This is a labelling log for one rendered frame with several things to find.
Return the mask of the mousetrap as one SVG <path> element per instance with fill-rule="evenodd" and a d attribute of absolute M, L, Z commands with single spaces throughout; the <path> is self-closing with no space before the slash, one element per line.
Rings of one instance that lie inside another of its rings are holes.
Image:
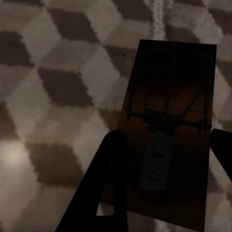
<path fill-rule="evenodd" d="M 116 129 L 127 211 L 205 231 L 217 44 L 140 39 Z M 115 159 L 100 203 L 114 207 Z"/>

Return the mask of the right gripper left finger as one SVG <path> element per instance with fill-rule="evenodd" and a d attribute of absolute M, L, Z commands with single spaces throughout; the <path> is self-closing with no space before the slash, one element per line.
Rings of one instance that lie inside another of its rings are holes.
<path fill-rule="evenodd" d="M 109 162 L 115 159 L 114 214 L 97 216 Z M 121 130 L 107 133 L 55 232 L 128 232 Z"/>

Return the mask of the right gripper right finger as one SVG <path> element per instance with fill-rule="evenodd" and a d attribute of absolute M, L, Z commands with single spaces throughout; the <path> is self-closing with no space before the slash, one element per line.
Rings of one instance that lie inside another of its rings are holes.
<path fill-rule="evenodd" d="M 232 181 L 232 133 L 213 129 L 210 147 Z"/>

